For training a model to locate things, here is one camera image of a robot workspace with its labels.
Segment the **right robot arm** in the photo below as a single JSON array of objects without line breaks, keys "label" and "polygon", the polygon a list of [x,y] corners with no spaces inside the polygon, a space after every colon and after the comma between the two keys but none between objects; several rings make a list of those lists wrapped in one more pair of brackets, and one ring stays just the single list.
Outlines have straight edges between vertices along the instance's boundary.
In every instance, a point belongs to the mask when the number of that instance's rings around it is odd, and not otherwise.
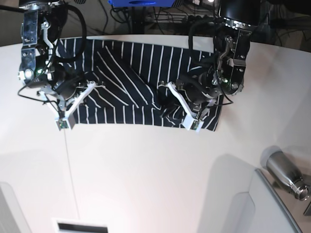
[{"label": "right robot arm", "polygon": [[[24,11],[18,72],[22,89],[39,88],[44,95],[55,97],[55,103],[78,96],[78,87],[86,85],[86,80],[81,73],[66,71],[62,64],[77,61],[85,50],[87,30],[83,14],[63,0],[21,0],[18,6]],[[82,41],[78,51],[66,58],[57,55],[56,51],[69,12],[79,18]]]}]

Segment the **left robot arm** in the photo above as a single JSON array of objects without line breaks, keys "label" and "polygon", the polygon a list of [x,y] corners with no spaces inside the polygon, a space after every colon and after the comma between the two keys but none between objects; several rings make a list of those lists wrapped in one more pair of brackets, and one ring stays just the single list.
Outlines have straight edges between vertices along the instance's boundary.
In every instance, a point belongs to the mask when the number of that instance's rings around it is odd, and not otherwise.
[{"label": "left robot arm", "polygon": [[[188,71],[176,82],[161,82],[173,97],[164,105],[162,116],[167,117],[178,108],[194,119],[203,119],[210,110],[233,104],[230,96],[244,86],[246,57],[252,34],[259,26],[259,0],[222,0],[213,16],[195,21],[189,29],[188,46],[191,61],[200,71]],[[194,36],[207,28],[212,33],[213,54],[197,58]]]}]

